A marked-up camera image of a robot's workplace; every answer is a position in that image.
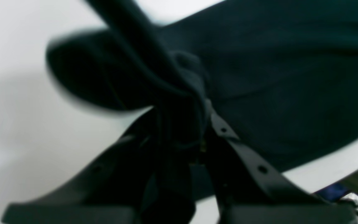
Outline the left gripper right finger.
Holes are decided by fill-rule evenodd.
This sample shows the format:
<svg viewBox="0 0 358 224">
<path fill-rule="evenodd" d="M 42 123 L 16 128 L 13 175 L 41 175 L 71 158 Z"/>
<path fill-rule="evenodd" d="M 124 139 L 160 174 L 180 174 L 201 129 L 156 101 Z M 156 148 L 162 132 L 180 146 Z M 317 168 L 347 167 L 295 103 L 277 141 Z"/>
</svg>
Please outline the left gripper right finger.
<svg viewBox="0 0 358 224">
<path fill-rule="evenodd" d="M 210 100 L 206 105 L 205 165 L 213 182 L 220 224 L 358 222 L 351 203 L 327 203 L 295 186 L 240 140 Z"/>
</svg>

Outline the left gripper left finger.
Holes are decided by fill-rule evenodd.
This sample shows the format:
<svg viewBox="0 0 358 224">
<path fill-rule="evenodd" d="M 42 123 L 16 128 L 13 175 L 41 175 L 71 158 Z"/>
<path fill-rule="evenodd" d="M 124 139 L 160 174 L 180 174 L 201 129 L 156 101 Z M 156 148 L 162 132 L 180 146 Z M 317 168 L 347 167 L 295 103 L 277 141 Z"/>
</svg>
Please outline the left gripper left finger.
<svg viewBox="0 0 358 224">
<path fill-rule="evenodd" d="M 11 203 L 5 224 L 163 224 L 155 205 L 142 211 L 167 115 L 152 109 L 108 149 L 54 191 Z"/>
</svg>

